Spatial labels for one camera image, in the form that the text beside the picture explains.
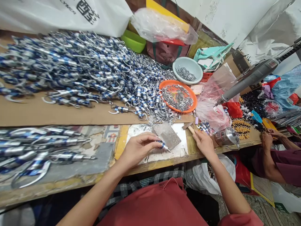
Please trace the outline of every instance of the stainless steel container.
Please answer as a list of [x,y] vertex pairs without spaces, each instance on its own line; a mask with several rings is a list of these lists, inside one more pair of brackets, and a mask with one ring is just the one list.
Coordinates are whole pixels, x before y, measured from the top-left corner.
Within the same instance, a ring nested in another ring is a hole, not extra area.
[[225,146],[226,148],[233,150],[228,145],[235,144],[239,150],[239,136],[238,133],[231,127],[227,127],[214,134],[215,141],[219,146]]

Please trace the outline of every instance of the plaid fabric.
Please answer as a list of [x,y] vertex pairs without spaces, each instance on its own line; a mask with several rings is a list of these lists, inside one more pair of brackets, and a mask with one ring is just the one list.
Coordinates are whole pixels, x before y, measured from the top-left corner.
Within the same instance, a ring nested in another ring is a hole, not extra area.
[[169,166],[163,169],[164,172],[157,173],[152,177],[147,177],[140,180],[127,181],[126,183],[119,183],[114,189],[112,195],[107,201],[105,207],[99,214],[99,219],[101,220],[109,211],[109,209],[118,203],[120,200],[124,199],[128,195],[132,194],[134,191],[146,187],[152,184],[158,184],[162,181],[169,180],[170,178],[182,177],[185,184],[185,163],[181,163],[175,166]]

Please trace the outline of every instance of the green tag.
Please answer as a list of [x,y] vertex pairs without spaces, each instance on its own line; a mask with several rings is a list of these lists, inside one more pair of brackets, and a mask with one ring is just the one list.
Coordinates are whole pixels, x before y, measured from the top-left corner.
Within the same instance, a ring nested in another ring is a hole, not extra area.
[[275,202],[275,208],[277,210],[279,210],[280,212],[283,212],[283,213],[289,213],[286,208],[284,207],[284,205],[280,202]]

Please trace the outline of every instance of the cardboard box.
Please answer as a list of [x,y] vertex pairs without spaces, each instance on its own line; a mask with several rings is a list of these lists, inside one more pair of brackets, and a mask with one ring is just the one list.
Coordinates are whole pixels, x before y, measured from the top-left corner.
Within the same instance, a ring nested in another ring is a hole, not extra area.
[[[245,56],[242,55],[242,53],[239,50],[235,50],[231,56],[225,59],[224,63],[228,63],[228,66],[230,67],[232,73],[236,78],[239,77],[245,71],[247,71],[250,67],[249,61]],[[261,82],[255,85],[250,85],[249,87],[241,91],[240,95],[243,95],[260,87],[262,87]]]

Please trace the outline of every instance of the green bowl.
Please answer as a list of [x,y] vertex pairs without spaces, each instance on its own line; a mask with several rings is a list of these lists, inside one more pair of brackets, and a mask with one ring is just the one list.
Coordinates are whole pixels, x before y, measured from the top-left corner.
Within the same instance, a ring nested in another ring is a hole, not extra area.
[[125,30],[121,36],[121,40],[124,41],[125,45],[136,53],[141,53],[146,45],[146,40],[141,38],[139,35]]

